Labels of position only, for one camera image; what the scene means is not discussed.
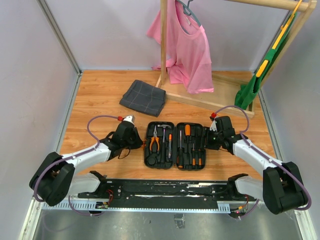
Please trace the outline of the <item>orange handled pliers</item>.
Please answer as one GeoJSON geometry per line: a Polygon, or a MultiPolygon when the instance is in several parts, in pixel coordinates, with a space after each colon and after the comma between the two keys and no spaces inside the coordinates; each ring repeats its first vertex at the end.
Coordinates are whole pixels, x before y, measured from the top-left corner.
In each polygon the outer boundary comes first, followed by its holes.
{"type": "Polygon", "coordinates": [[[160,143],[159,143],[159,137],[158,137],[156,125],[154,126],[153,137],[151,138],[151,141],[149,144],[149,150],[155,153],[157,153],[160,150],[160,143]]]}

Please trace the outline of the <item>orange black screwdriver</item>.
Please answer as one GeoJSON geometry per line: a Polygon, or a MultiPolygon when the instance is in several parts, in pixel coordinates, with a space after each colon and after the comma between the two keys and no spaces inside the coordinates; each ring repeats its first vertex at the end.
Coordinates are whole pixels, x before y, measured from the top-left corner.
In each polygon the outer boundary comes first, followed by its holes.
{"type": "Polygon", "coordinates": [[[191,137],[191,126],[189,124],[185,125],[184,134],[185,134],[185,142],[188,144],[191,137]]]}

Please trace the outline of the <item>black plastic tool case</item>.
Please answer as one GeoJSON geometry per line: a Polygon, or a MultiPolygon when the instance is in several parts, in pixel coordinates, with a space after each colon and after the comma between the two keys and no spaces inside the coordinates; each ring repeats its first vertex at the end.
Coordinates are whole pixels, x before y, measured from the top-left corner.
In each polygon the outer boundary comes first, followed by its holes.
{"type": "Polygon", "coordinates": [[[152,121],[147,125],[145,134],[145,148],[144,148],[144,164],[153,169],[168,170],[176,166],[182,171],[200,171],[206,166],[206,148],[205,148],[205,134],[204,126],[199,123],[180,122],[174,124],[169,121],[152,121]],[[171,129],[165,129],[165,163],[161,163],[161,152],[163,143],[163,128],[158,125],[170,125],[171,129]],[[185,125],[189,124],[191,128],[189,143],[186,143],[185,125]],[[157,136],[159,137],[159,151],[151,152],[149,145],[153,137],[154,127],[157,127],[157,136]],[[180,130],[182,130],[182,149],[183,149],[183,168],[178,167],[178,151],[180,147],[180,130]],[[168,158],[169,151],[169,134],[172,134],[172,155],[168,158]],[[193,143],[195,147],[195,167],[192,166],[192,148],[193,143]],[[198,144],[201,143],[202,166],[198,166],[198,144]]]}

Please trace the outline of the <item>claw hammer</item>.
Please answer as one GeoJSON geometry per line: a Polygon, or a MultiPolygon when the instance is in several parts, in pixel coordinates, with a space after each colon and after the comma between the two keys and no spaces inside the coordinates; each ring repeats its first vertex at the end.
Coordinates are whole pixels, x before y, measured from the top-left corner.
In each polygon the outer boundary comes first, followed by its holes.
{"type": "Polygon", "coordinates": [[[171,129],[172,127],[168,124],[159,124],[158,127],[163,128],[160,162],[165,163],[166,161],[166,128],[171,129]]]}

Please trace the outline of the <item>black handled nut driver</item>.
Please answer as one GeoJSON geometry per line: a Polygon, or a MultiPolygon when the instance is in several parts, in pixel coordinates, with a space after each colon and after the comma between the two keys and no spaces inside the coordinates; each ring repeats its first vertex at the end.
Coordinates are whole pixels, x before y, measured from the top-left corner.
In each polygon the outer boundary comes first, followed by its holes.
{"type": "Polygon", "coordinates": [[[180,169],[184,167],[184,150],[182,148],[182,130],[179,131],[179,149],[177,156],[177,165],[180,169]]]}

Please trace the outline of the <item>orange utility knife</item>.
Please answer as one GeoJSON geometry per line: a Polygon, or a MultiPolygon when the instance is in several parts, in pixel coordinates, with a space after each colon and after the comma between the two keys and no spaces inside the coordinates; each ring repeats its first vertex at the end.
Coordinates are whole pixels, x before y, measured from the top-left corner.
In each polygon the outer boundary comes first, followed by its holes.
{"type": "Polygon", "coordinates": [[[172,158],[172,137],[173,137],[173,135],[170,133],[168,137],[169,137],[169,140],[168,140],[168,158],[171,159],[172,158]]]}

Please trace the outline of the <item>small black screwdriver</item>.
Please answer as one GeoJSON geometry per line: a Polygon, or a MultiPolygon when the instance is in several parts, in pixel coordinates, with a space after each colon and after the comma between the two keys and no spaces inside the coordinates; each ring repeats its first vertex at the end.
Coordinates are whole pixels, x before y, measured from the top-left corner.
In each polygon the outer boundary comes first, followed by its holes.
{"type": "Polygon", "coordinates": [[[198,144],[198,166],[202,166],[202,149],[201,149],[201,142],[198,144]]]}
{"type": "Polygon", "coordinates": [[[195,168],[195,166],[196,166],[196,153],[195,153],[195,143],[194,142],[192,143],[191,155],[192,155],[192,167],[195,168]]]}

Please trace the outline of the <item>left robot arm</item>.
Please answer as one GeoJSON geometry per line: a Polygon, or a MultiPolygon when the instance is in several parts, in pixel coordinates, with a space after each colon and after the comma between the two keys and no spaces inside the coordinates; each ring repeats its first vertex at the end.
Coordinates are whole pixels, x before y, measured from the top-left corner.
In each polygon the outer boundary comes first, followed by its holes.
{"type": "Polygon", "coordinates": [[[74,154],[49,153],[29,182],[34,193],[53,207],[71,195],[89,193],[101,198],[107,193],[107,180],[97,171],[79,172],[121,155],[125,149],[139,149],[143,144],[133,123],[122,121],[116,131],[99,140],[98,146],[74,154]]]}

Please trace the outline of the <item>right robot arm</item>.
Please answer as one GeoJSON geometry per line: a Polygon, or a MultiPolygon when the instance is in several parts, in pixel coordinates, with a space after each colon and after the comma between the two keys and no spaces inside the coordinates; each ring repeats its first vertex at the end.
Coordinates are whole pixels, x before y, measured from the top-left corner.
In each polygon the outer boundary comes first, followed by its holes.
{"type": "Polygon", "coordinates": [[[210,116],[212,121],[206,135],[207,148],[226,150],[244,160],[262,176],[262,180],[241,173],[228,178],[226,193],[232,200],[248,195],[263,201],[277,215],[289,210],[309,207],[311,197],[303,185],[298,166],[282,162],[254,145],[245,135],[236,133],[230,117],[210,116]]]}

